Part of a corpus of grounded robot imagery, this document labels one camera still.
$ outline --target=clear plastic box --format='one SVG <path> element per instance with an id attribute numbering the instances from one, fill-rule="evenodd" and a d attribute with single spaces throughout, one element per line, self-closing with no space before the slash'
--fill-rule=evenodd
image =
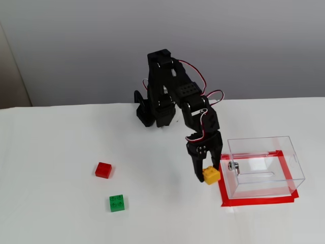
<path id="1" fill-rule="evenodd" d="M 229 199 L 291 195 L 305 180 L 288 136 L 228 140 L 221 169 Z"/>

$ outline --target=gray wall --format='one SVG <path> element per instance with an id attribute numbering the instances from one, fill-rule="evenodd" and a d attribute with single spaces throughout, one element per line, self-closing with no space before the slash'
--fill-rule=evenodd
<path id="1" fill-rule="evenodd" d="M 227 99 L 325 95 L 323 0 L 1 0 L 0 21 L 36 106 L 132 102 L 163 48 Z"/>
<path id="2" fill-rule="evenodd" d="M 0 109 L 29 106 L 24 83 L 0 24 Z"/>

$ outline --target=yellow lego brick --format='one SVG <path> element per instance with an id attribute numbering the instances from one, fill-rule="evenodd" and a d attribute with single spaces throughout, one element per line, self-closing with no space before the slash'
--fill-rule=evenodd
<path id="1" fill-rule="evenodd" d="M 218 170 L 216 170 L 212 166 L 209 166 L 208 168 L 203 169 L 203 177 L 204 177 L 205 183 L 208 185 L 211 185 L 211 184 L 217 182 L 218 180 L 220 180 L 221 175 Z"/>

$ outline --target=white table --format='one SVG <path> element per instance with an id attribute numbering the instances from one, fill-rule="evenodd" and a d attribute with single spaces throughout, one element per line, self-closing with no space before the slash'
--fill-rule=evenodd
<path id="1" fill-rule="evenodd" d="M 224 142 L 289 135 L 306 177 L 295 203 L 230 208 L 195 177 L 183 119 L 145 128 L 136 107 L 0 110 L 1 244 L 325 242 L 325 98 L 214 106 Z M 126 210 L 110 213 L 117 194 Z"/>

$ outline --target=robotic arm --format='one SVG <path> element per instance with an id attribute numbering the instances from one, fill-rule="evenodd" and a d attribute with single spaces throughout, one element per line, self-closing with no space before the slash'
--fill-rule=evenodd
<path id="1" fill-rule="evenodd" d="M 219 170 L 222 138 L 215 110 L 197 84 L 188 77 L 182 63 L 164 49 L 148 54 L 148 99 L 135 91 L 135 103 L 140 103 L 137 117 L 149 127 L 168 126 L 175 115 L 175 104 L 181 108 L 185 124 L 195 132 L 186 137 L 186 148 L 192 157 L 194 172 L 200 182 L 203 159 L 210 151 L 213 167 Z"/>

